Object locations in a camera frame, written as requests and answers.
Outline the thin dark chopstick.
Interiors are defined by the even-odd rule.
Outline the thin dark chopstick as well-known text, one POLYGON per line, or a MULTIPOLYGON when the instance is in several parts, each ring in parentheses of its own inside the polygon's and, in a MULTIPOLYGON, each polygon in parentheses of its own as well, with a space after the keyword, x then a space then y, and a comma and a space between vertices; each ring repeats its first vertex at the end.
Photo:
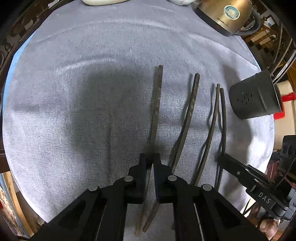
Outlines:
MULTIPOLYGON (((224 89, 220 88, 220 96, 221 96, 221 108, 222 108, 222 136, 221 136, 221 156, 225 155, 226 153, 226 129, 227 129, 227 120, 226 120, 226 101, 225 101, 225 93, 224 89)), ((220 164, 218 164, 218 177, 215 189, 219 191, 221 180, 222 180, 222 174, 223 174, 223 168, 220 167, 220 164)))
POLYGON ((216 97, 215 97, 215 104, 214 104, 214 110, 213 110, 213 116, 212 116, 212 121, 211 121, 211 126, 210 126, 210 130, 208 133, 208 137, 206 140, 206 146, 204 149, 204 154, 201 158, 199 167, 197 169, 197 178, 195 181, 195 186, 198 186, 199 181, 201 179, 202 176, 202 172, 204 169, 204 166, 206 164, 206 160, 209 154, 209 150, 210 150, 210 146, 211 146, 211 142, 212 142, 212 138, 213 138, 213 133, 214 133, 214 129, 215 129, 215 125, 216 125, 216 118, 217 118, 217 114, 218 114, 218 110, 219 110, 219 98, 220 98, 220 84, 217 84, 216 86, 216 97))

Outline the grey table cloth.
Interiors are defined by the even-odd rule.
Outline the grey table cloth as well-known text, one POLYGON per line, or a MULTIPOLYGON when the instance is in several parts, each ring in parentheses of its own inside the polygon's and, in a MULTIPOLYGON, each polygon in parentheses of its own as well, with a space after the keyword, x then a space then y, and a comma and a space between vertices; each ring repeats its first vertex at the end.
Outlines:
POLYGON ((175 173, 189 183, 203 155, 216 86, 260 71, 238 36, 190 6, 127 1, 55 10, 16 52, 3 104, 4 149, 29 206, 51 221, 90 184, 113 184, 149 148, 156 71, 163 66, 154 150, 170 164, 194 75, 200 83, 175 173))

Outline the white bowl with plastic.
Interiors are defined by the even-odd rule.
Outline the white bowl with plastic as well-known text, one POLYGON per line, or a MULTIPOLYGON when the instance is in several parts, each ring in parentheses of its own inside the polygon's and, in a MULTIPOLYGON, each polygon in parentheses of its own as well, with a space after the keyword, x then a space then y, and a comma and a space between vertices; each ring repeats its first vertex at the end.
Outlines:
POLYGON ((88 6, 106 6, 111 4, 119 4, 128 0, 82 0, 88 6))

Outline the black perforated utensil holder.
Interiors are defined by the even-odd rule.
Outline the black perforated utensil holder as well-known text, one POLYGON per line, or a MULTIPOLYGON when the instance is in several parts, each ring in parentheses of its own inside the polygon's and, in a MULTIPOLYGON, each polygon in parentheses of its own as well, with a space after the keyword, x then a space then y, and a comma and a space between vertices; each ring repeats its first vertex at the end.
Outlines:
POLYGON ((241 120, 282 111, 280 91, 273 84, 268 70, 232 85, 229 99, 234 113, 241 120))

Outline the dark chopstick with characters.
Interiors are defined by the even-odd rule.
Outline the dark chopstick with characters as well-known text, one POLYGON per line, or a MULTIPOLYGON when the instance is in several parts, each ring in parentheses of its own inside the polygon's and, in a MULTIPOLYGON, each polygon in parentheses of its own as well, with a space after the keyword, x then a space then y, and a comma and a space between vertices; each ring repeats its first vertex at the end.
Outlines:
MULTIPOLYGON (((156 70, 156 85, 154 86, 154 107, 153 107, 153 113, 152 113, 151 133, 149 137, 149 148, 148 148, 148 154, 147 154, 148 157, 150 156, 151 153, 154 152, 154 147, 155 147, 155 142, 157 137, 162 81, 163 81, 163 65, 159 65, 156 70)), ((149 188, 149 179, 151 176, 151 168, 152 168, 152 164, 149 159, 147 159, 147 162, 148 164, 147 164, 147 171, 146 171, 146 177, 145 177, 144 202, 137 216, 137 223, 135 227, 136 237, 139 237, 140 235, 142 220, 143 220, 146 205, 147 205, 147 192, 149 188)))

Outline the brass electric kettle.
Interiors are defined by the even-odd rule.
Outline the brass electric kettle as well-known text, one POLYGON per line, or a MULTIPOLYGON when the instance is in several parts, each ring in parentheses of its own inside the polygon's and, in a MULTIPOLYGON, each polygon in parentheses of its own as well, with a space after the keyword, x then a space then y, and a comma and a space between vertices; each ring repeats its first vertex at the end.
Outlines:
POLYGON ((262 27, 261 17, 249 0, 201 1, 195 13, 226 37, 252 35, 262 27))

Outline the thin dark chopstick outer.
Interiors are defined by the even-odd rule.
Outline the thin dark chopstick outer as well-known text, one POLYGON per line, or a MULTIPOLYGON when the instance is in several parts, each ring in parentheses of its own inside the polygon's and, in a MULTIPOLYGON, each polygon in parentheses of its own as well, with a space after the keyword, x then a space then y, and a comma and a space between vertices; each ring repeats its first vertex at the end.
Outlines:
MULTIPOLYGON (((224 89, 220 88, 220 96, 221 96, 221 108, 222 108, 222 136, 221 136, 221 156, 225 155, 226 153, 226 129, 227 129, 227 120, 226 120, 226 101, 225 101, 225 93, 224 89)), ((223 168, 220 167, 220 164, 218 164, 218 177, 215 189, 219 191, 221 180, 222 180, 222 174, 223 174, 223 168)))

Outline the white red stacked bowls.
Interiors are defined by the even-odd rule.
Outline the white red stacked bowls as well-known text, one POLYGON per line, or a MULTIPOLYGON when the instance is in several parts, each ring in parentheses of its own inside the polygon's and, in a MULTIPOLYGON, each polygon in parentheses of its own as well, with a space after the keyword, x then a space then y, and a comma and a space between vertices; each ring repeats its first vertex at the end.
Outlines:
POLYGON ((179 6, 186 6, 191 3, 194 3, 196 0, 168 0, 168 1, 179 6))

